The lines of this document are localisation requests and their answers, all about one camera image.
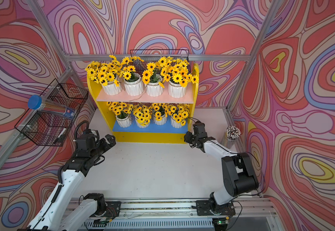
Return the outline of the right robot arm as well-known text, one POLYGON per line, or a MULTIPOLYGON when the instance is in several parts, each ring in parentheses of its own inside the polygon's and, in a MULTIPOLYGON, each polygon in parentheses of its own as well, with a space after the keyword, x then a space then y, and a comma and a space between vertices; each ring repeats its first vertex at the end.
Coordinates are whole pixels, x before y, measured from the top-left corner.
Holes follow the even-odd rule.
POLYGON ((214 157, 221 163, 223 185, 210 194, 208 200, 197 200, 194 208, 199 216, 233 216, 234 199, 238 196, 257 190, 258 177, 248 152, 235 153, 220 144, 215 138, 209 137, 205 124, 196 121, 193 132, 187 132, 184 141, 191 148, 200 149, 203 153, 214 157))

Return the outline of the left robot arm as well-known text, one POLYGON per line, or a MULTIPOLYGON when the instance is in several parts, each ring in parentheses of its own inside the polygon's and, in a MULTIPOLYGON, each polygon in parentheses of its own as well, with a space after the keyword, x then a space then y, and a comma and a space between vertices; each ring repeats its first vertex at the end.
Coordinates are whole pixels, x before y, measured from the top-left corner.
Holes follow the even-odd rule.
POLYGON ((110 212, 110 217, 118 216, 111 210, 102 193, 89 193, 78 207, 66 218, 66 208, 77 188, 89 170, 104 161, 103 154, 116 145, 113 135, 104 138, 84 132, 76 138, 76 150, 71 158, 57 172, 58 183, 26 231, 76 231, 91 216, 102 217, 110 212))

